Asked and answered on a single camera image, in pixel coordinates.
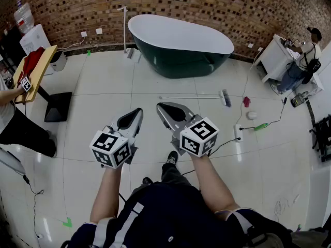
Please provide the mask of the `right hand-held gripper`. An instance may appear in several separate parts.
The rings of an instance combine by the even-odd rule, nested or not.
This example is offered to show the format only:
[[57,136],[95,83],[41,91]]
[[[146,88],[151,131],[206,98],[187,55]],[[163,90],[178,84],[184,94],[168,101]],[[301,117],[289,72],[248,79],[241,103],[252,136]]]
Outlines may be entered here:
[[[215,146],[219,129],[209,118],[194,115],[188,107],[174,102],[158,103],[156,111],[164,126],[174,132],[171,144],[180,155],[187,152],[201,157]],[[177,128],[181,121],[187,122]]]

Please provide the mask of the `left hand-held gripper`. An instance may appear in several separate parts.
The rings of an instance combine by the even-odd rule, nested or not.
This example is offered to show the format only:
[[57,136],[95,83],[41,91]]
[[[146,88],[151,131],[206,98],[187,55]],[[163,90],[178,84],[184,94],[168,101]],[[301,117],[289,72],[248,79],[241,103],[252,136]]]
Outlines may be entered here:
[[110,168],[130,164],[138,150],[135,142],[142,120],[143,110],[139,107],[118,115],[110,124],[98,130],[89,145],[95,160]]

